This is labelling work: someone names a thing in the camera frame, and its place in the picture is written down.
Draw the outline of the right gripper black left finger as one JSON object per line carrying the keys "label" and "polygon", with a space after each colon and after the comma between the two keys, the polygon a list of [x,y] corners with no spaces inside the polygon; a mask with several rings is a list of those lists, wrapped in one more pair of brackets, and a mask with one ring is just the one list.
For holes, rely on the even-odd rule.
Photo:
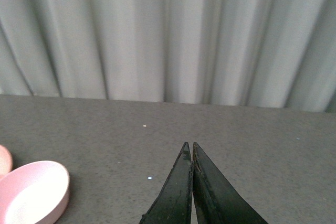
{"label": "right gripper black left finger", "polygon": [[157,198],[142,216],[140,223],[191,222],[193,161],[185,142]]}

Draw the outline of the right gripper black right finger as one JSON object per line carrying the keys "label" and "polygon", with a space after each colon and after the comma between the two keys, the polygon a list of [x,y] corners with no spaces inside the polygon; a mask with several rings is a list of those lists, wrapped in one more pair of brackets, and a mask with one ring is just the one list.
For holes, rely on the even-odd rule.
{"label": "right gripper black right finger", "polygon": [[203,149],[193,143],[193,195],[198,223],[266,223]]}

